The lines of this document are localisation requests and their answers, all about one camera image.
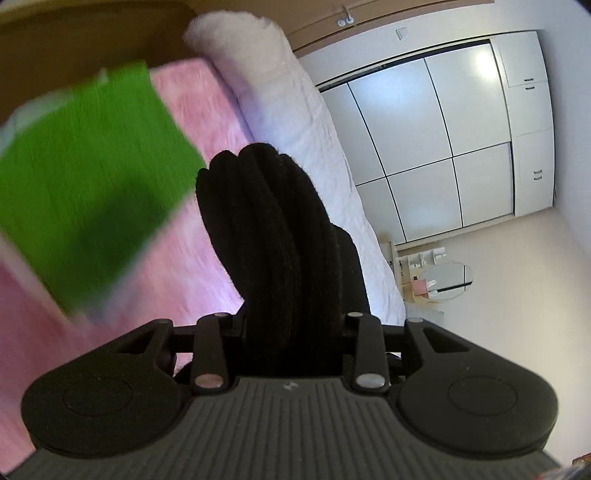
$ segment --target pink blanket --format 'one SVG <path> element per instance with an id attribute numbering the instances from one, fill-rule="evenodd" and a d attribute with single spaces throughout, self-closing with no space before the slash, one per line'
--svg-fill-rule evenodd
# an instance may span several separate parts
<path id="1" fill-rule="evenodd" d="M 169 64 L 151 77 L 178 127 L 206 163 L 222 150 L 238 153 L 252 141 L 235 98 L 206 60 Z M 152 319 L 190 325 L 211 312 L 234 313 L 242 304 L 215 255 L 192 192 L 117 293 L 93 313 L 93 323 L 82 314 L 67 320 L 42 298 L 32 295 L 8 264 L 0 263 L 2 472 L 33 451 L 20 399 L 35 378 Z"/>

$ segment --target wooden headboard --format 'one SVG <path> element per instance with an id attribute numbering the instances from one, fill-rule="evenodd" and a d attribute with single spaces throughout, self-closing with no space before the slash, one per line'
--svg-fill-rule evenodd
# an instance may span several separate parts
<path id="1" fill-rule="evenodd" d="M 0 21 L 0 125 L 19 105 L 133 60 L 150 67 L 194 56 L 186 4 L 124 0 L 62 6 Z"/>

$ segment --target green towel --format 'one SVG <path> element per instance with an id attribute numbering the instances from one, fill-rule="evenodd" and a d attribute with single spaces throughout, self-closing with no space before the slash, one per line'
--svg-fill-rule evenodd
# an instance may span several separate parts
<path id="1" fill-rule="evenodd" d="M 17 133 L 0 158 L 0 228 L 72 312 L 108 292 L 202 167 L 135 64 Z"/>

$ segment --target white quilt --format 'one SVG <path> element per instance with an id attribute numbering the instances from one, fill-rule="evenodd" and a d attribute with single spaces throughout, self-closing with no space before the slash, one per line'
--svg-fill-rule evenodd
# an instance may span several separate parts
<path id="1" fill-rule="evenodd" d="M 369 304 L 382 323 L 401 325 L 404 303 L 353 183 L 322 96 L 271 20 L 213 12 L 193 20 L 187 43 L 211 59 L 238 98 L 255 141 L 292 157 L 312 179 L 330 220 L 359 252 Z"/>

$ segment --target wardrobe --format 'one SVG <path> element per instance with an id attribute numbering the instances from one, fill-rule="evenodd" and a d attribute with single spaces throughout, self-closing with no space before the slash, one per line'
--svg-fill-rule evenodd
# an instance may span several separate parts
<path id="1" fill-rule="evenodd" d="M 553 203 L 553 116 L 536 32 L 393 59 L 322 90 L 382 242 L 425 243 Z"/>

